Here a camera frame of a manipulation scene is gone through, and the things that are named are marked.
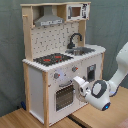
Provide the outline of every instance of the control knob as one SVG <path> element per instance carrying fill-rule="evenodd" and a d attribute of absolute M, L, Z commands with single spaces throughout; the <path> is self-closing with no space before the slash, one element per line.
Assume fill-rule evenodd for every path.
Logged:
<path fill-rule="evenodd" d="M 72 71 L 75 72 L 78 68 L 77 67 L 73 67 Z"/>
<path fill-rule="evenodd" d="M 60 76 L 60 74 L 58 74 L 58 73 L 55 73 L 55 74 L 54 74 L 54 78 L 55 78 L 55 79 L 59 78 L 59 76 Z"/>

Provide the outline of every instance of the pegboard backsplash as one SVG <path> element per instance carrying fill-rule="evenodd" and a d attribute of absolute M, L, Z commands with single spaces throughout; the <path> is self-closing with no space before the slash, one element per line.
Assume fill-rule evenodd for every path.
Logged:
<path fill-rule="evenodd" d="M 31 30 L 33 58 L 64 51 L 70 43 L 70 37 L 78 33 L 79 22 L 69 22 L 50 26 L 35 27 Z M 78 46 L 78 36 L 73 38 Z"/>

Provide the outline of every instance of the oven door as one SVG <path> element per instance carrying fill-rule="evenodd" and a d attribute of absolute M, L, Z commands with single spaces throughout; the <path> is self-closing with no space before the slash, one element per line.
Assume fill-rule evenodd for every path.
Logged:
<path fill-rule="evenodd" d="M 83 4 L 69 4 L 67 5 L 67 21 L 82 19 Z"/>
<path fill-rule="evenodd" d="M 80 107 L 72 84 L 60 87 L 56 83 L 49 88 L 49 123 L 50 125 L 73 113 Z"/>

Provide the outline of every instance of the toy sink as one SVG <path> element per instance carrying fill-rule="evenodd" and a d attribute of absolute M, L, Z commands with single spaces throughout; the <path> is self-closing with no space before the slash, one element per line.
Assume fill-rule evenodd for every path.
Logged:
<path fill-rule="evenodd" d="M 72 54 L 75 56 L 81 56 L 81 55 L 88 54 L 88 53 L 94 52 L 94 51 L 95 50 L 91 49 L 91 48 L 77 47 L 77 48 L 73 48 L 73 49 L 68 49 L 65 51 L 65 53 Z"/>

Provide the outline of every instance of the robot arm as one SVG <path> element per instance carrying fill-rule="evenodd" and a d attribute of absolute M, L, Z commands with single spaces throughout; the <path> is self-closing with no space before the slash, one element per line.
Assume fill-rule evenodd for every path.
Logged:
<path fill-rule="evenodd" d="M 76 91 L 76 97 L 82 102 L 89 102 L 99 110 L 106 110 L 110 106 L 109 96 L 114 96 L 119 84 L 122 82 L 128 72 L 128 43 L 120 50 L 116 57 L 118 69 L 109 81 L 97 80 L 92 89 L 89 82 L 76 76 L 73 78 L 73 85 Z"/>

